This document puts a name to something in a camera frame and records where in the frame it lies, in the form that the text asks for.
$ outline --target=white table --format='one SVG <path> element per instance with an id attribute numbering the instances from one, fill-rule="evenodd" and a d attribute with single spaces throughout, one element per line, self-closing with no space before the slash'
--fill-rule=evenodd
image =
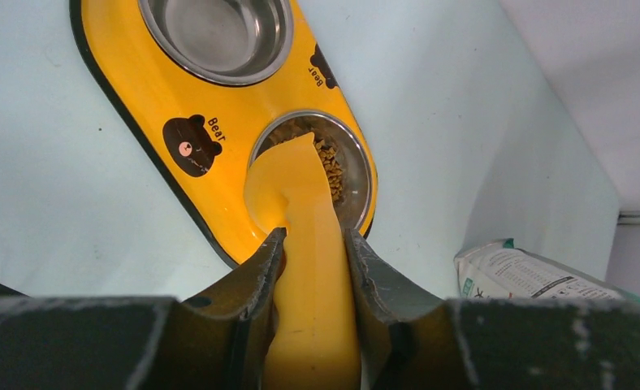
<path id="1" fill-rule="evenodd" d="M 496 2 L 300 4 L 378 166 L 383 258 L 441 297 L 456 252 L 497 237 L 605 276 L 616 193 Z M 85 68 L 67 0 L 0 1 L 0 282 L 185 298 L 228 271 Z"/>

